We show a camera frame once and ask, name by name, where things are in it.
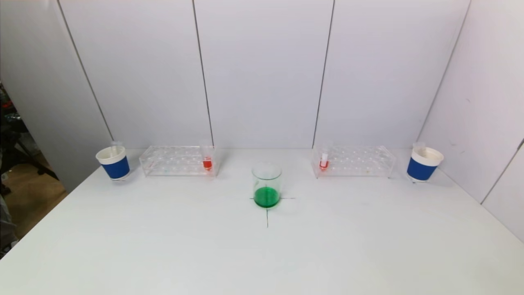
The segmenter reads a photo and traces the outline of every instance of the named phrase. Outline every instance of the black line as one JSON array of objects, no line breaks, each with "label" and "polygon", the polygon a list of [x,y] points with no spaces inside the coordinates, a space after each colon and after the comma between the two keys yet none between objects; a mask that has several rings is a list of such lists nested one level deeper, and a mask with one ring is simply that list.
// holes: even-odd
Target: black line
[{"label": "black line", "polygon": [[322,98],[322,88],[324,87],[324,75],[326,73],[326,62],[328,61],[329,39],[331,38],[331,26],[333,25],[333,13],[334,12],[335,12],[335,0],[333,0],[333,7],[331,8],[331,21],[329,23],[329,33],[327,35],[326,55],[324,57],[324,69],[322,70],[322,81],[320,83],[319,106],[316,109],[315,131],[313,133],[313,144],[311,145],[311,148],[313,148],[313,146],[315,145],[316,126],[319,124],[320,99]]},{"label": "black line", "polygon": [[457,44],[459,43],[460,35],[462,34],[462,29],[464,28],[464,23],[466,23],[466,18],[468,13],[470,12],[471,7],[471,0],[470,3],[467,6],[466,14],[464,15],[464,19],[462,20],[462,26],[460,27],[460,31],[458,33],[457,39],[455,41],[455,45],[453,45],[453,49],[451,50],[450,58],[447,61],[446,69],[444,70],[444,74],[442,75],[442,78],[440,79],[439,87],[436,89],[435,96],[433,97],[433,101],[431,101],[431,105],[429,106],[428,113],[426,114],[426,118],[424,119],[424,123],[422,124],[422,127],[420,128],[419,136],[417,136],[417,141],[420,140],[420,136],[422,135],[422,130],[424,130],[424,127],[426,123],[428,122],[429,114],[431,113],[431,109],[433,109],[433,105],[435,104],[435,100],[437,96],[439,95],[440,89],[442,87],[442,82],[444,82],[444,77],[446,76],[447,70],[450,67],[451,59],[453,58],[453,55],[455,54],[455,49],[457,47]]},{"label": "black line", "polygon": [[202,79],[204,80],[205,104],[208,107],[209,131],[211,131],[211,143],[213,144],[213,146],[215,146],[215,141],[213,139],[213,127],[211,126],[211,113],[209,111],[208,88],[205,85],[204,62],[202,61],[202,49],[200,48],[200,35],[198,33],[197,10],[195,9],[195,0],[192,0],[192,2],[193,2],[193,15],[195,18],[196,39],[198,41],[198,51],[200,54],[200,66],[202,67]]},{"label": "black line", "polygon": [[515,152],[515,154],[513,154],[513,157],[511,157],[511,160],[509,160],[508,164],[506,165],[506,167],[504,167],[504,170],[502,171],[502,173],[498,176],[497,178],[497,181],[495,181],[495,183],[493,184],[493,186],[489,189],[489,192],[486,194],[486,196],[482,199],[482,202],[481,202],[481,205],[484,203],[484,201],[488,198],[489,194],[491,194],[492,190],[495,188],[495,186],[497,185],[497,183],[500,181],[500,179],[502,178],[502,175],[504,175],[504,173],[506,172],[506,170],[508,169],[508,167],[511,165],[511,163],[513,162],[513,159],[515,159],[515,157],[517,156],[519,150],[517,150]]},{"label": "black line", "polygon": [[111,129],[109,129],[109,125],[107,125],[107,121],[105,120],[104,112],[102,111],[102,108],[100,107],[100,104],[98,102],[98,98],[96,98],[95,91],[93,90],[93,86],[91,85],[91,81],[89,80],[88,73],[85,72],[84,63],[82,62],[82,59],[80,58],[80,55],[78,54],[77,45],[75,44],[73,40],[73,35],[71,34],[71,30],[69,29],[69,25],[67,24],[66,15],[64,14],[64,11],[62,9],[62,4],[60,3],[60,0],[57,0],[58,8],[60,9],[60,14],[62,14],[62,18],[65,23],[65,28],[67,29],[67,32],[69,34],[69,38],[71,38],[71,42],[73,43],[74,52],[77,54],[78,61],[80,62],[80,67],[82,68],[82,71],[84,72],[84,76],[86,80],[88,81],[89,89],[91,89],[91,93],[93,94],[93,97],[95,98],[96,105],[98,106],[100,110],[100,114],[102,115],[102,119],[104,120],[105,127],[107,128],[107,131],[109,132],[109,136],[111,137],[111,140],[115,140],[113,138],[113,135],[111,134]]}]

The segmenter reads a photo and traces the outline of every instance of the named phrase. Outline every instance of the white cup rim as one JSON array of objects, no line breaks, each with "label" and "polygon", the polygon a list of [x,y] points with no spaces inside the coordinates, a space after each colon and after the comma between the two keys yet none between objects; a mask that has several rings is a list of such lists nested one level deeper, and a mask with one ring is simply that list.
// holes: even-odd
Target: white cup rim
[{"label": "white cup rim", "polygon": [[122,160],[125,157],[125,155],[126,155],[126,148],[121,146],[121,145],[117,145],[116,146],[116,150],[117,150],[117,154],[116,155],[114,155],[114,156],[107,156],[107,155],[111,154],[111,152],[110,152],[111,148],[112,148],[112,146],[106,147],[105,149],[102,149],[101,151],[96,153],[95,157],[100,162],[100,164],[102,164],[102,165],[114,164],[114,163],[119,162],[120,160]]},{"label": "white cup rim", "polygon": [[[411,157],[413,158],[413,160],[425,166],[438,166],[444,160],[444,155],[441,152],[430,147],[425,147],[423,149],[425,151],[425,154],[420,153],[422,149],[413,149],[411,153]],[[433,156],[436,156],[436,159],[433,157],[428,157],[427,154],[432,154]]]}]

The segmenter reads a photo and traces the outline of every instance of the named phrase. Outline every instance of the cup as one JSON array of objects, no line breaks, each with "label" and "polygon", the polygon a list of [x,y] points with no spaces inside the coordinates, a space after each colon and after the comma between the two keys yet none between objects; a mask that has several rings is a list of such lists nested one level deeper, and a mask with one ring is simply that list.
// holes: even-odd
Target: cup
[{"label": "cup", "polygon": [[425,146],[415,146],[409,160],[408,175],[414,181],[425,182],[431,177],[442,160],[444,160],[444,155],[437,150]]},{"label": "cup", "polygon": [[96,153],[96,159],[112,180],[121,180],[129,174],[126,149],[121,145],[106,147]]},{"label": "cup", "polygon": [[275,206],[280,200],[282,169],[270,162],[260,162],[252,169],[253,200],[263,208]]}]

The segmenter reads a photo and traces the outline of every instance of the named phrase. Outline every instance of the green liquid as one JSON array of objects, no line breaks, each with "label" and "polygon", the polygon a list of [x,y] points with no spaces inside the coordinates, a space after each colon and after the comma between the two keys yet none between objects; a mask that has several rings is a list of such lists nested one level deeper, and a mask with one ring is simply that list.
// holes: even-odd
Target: green liquid
[{"label": "green liquid", "polygon": [[275,206],[278,203],[279,196],[276,189],[266,186],[257,189],[253,199],[258,206],[269,208]]}]

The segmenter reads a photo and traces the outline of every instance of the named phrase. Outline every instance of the red liquid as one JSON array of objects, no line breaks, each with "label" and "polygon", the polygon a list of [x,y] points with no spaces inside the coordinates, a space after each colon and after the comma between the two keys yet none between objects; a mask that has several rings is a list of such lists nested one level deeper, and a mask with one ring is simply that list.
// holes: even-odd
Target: red liquid
[{"label": "red liquid", "polygon": [[326,161],[325,166],[322,166],[322,161],[320,161],[320,164],[319,164],[320,170],[326,171],[328,169],[328,166],[329,166],[329,161]]},{"label": "red liquid", "polygon": [[213,167],[213,162],[211,162],[210,157],[206,157],[204,161],[202,161],[202,163],[204,164],[204,169],[206,169],[207,171],[210,171]]}]

